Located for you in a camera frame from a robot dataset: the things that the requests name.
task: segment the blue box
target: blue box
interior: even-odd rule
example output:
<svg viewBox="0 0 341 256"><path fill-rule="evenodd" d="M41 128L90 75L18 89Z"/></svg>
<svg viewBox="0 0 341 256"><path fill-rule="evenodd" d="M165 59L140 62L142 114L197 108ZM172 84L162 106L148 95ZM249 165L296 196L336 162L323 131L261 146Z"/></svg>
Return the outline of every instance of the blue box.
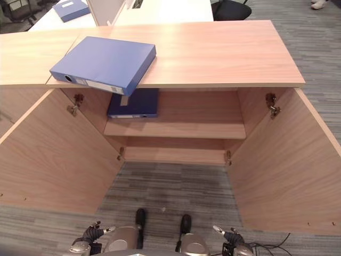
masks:
<svg viewBox="0 0 341 256"><path fill-rule="evenodd" d="M89 7L82 0L68 0L54 5L53 8L63 22L90 13Z"/></svg>
<svg viewBox="0 0 341 256"><path fill-rule="evenodd" d="M110 118L157 117L159 89L136 89L133 94L113 94L108 109Z"/></svg>
<svg viewBox="0 0 341 256"><path fill-rule="evenodd" d="M130 96L155 56L153 44L88 36L50 72L60 81Z"/></svg>

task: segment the cabinet hinge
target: cabinet hinge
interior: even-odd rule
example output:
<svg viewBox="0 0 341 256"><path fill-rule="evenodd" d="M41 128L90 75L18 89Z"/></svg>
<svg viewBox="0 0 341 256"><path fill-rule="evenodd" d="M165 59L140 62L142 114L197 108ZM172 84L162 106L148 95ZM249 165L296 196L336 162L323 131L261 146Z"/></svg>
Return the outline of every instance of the cabinet hinge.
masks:
<svg viewBox="0 0 341 256"><path fill-rule="evenodd" d="M121 160L123 157L123 153L124 153L124 147L120 147L119 148L119 155L117 156L117 160Z"/></svg>
<svg viewBox="0 0 341 256"><path fill-rule="evenodd" d="M265 96L265 100L268 109L271 111L270 117L271 119L274 119L281 112L280 107L275 107L275 103L277 100L276 95L274 93L268 93Z"/></svg>
<svg viewBox="0 0 341 256"><path fill-rule="evenodd" d="M75 94L74 96L75 104L73 106L68 105L66 110L70 112L73 116L77 116L77 110L79 109L80 105L83 103L84 95L83 94Z"/></svg>
<svg viewBox="0 0 341 256"><path fill-rule="evenodd" d="M231 151L227 150L225 152L225 162L226 164L228 165L231 165L232 164L232 161L231 161Z"/></svg>

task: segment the black office chair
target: black office chair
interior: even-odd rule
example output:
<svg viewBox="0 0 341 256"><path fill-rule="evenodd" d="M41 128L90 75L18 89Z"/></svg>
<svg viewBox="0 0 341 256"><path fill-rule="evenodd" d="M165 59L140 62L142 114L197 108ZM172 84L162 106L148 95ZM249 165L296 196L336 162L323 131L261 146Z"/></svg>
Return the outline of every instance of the black office chair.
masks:
<svg viewBox="0 0 341 256"><path fill-rule="evenodd" d="M223 20L244 20L250 16L252 10L244 3L238 3L232 0L219 0L212 4L213 19L215 21Z"/></svg>
<svg viewBox="0 0 341 256"><path fill-rule="evenodd" d="M33 26L33 20L37 20L34 16L37 12L42 9L37 5L31 5L30 0L26 0L27 4L23 5L21 0L13 0L11 2L6 2L5 0L0 0L0 5L3 10L5 17L9 18L13 23L23 22L28 20L31 26ZM13 10L11 4L19 2L20 7Z"/></svg>

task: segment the wooden countertop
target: wooden countertop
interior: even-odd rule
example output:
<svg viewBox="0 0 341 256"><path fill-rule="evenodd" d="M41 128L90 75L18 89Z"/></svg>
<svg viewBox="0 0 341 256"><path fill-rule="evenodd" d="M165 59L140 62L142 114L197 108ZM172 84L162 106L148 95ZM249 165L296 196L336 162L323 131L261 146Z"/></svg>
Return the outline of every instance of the wooden countertop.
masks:
<svg viewBox="0 0 341 256"><path fill-rule="evenodd" d="M304 84L271 21L220 21L1 35L0 85L77 87L50 78L49 69L86 36L155 44L141 88Z"/></svg>

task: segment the gray carpet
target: gray carpet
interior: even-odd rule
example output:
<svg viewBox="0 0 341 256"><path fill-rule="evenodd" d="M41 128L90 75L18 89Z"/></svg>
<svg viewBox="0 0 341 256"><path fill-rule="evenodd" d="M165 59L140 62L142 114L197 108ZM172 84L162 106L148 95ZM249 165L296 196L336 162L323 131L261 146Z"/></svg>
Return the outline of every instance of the gray carpet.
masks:
<svg viewBox="0 0 341 256"><path fill-rule="evenodd" d="M341 141L341 10L330 2L313 11L306 0L249 0L250 19L271 19L307 81L305 93ZM0 207L0 255L17 247L33 255L62 255L94 220L104 226L133 223L138 207L148 209L145 247L174 250L184 213L193 218L212 252L222 237L211 226L236 227L247 242L277 244L286 234L244 229L228 177L220 167L128 163L96 215ZM340 256L341 237L292 234L283 246L295 256ZM261 255L270 255L260 250ZM285 255L274 251L274 255Z"/></svg>
<svg viewBox="0 0 341 256"><path fill-rule="evenodd" d="M128 163L108 191L96 215L51 213L0 208L0 248L18 246L32 255L62 255L95 220L104 227L134 223L136 209L148 210L145 248L174 250L181 216L192 215L192 231L202 235L210 250L219 252L223 237L212 225L237 228L246 242L278 244L283 233L242 227L233 192L222 167ZM291 234L283 247L295 256L340 256L341 237ZM260 250L260 255L269 255ZM274 251L274 255L285 255Z"/></svg>

